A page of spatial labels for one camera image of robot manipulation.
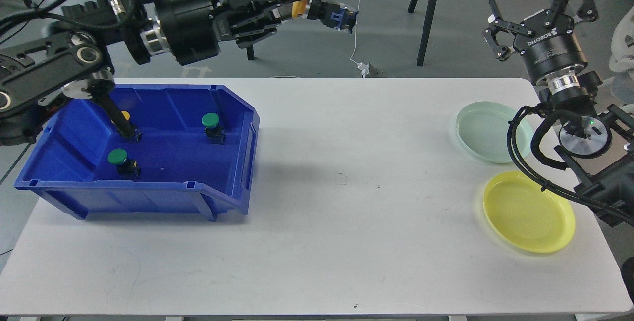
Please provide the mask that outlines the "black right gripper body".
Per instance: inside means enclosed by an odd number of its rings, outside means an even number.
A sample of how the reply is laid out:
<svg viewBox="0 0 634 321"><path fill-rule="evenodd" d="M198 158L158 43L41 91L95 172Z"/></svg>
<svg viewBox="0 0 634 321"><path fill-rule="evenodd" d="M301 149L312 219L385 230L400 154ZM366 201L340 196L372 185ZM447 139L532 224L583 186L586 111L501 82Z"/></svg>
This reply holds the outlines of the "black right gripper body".
<svg viewBox="0 0 634 321"><path fill-rule="evenodd" d="M513 47L521 56L529 81L533 86L545 86L545 76L572 67L576 73L588 66L574 33L574 21L568 15L559 14L550 27L546 27L545 10L523 19L520 26L532 35L517 34Z"/></svg>

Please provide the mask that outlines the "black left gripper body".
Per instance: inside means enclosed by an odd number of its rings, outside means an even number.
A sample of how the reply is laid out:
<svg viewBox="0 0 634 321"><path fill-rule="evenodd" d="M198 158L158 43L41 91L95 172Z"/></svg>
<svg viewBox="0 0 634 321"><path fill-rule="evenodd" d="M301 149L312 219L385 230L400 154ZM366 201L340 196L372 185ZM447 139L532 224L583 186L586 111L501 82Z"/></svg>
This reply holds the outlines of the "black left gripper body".
<svg viewBox="0 0 634 321"><path fill-rule="evenodd" d="M268 3L262 12L233 9L224 0L158 0L156 16L149 20L149 55L170 53L185 66L220 53L219 44L235 41L233 24L265 12L279 18L281 3Z"/></svg>

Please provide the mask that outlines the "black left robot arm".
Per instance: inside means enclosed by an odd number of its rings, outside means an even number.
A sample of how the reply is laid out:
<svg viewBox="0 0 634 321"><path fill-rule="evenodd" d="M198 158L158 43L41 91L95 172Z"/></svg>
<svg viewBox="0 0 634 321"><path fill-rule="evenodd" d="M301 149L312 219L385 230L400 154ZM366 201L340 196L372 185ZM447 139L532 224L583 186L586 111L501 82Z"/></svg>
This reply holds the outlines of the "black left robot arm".
<svg viewBox="0 0 634 321"><path fill-rule="evenodd" d="M1 144L36 141L43 125L72 99L97 104L125 140L140 132L109 94L108 47L124 43L137 64L170 53L182 66L215 57L219 44L252 46L292 18L330 23L339 6L325 0L55 0L1 21L1 32L51 19L47 37L1 49Z"/></svg>

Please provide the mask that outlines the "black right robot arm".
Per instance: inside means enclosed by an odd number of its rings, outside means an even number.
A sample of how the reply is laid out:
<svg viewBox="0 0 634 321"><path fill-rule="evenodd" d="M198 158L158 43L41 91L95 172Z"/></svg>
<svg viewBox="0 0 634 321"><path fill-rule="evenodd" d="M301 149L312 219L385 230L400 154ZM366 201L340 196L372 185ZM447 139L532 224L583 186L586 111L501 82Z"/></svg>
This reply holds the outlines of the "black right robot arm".
<svg viewBox="0 0 634 321"><path fill-rule="evenodd" d="M616 105L598 113L595 97L602 80L586 72L588 60L575 25L594 22L594 0L553 0L550 7L519 23L502 18L495 0L483 38L494 57L504 62L520 55L530 83L541 86L539 104L519 109L509 121L507 150L514 165L543 191L591 208L611 227L632 225L634 213L633 117ZM542 123L530 151L542 165L570 169L579 180L573 190L556 185L532 169L517 143L517 129L528 115Z"/></svg>

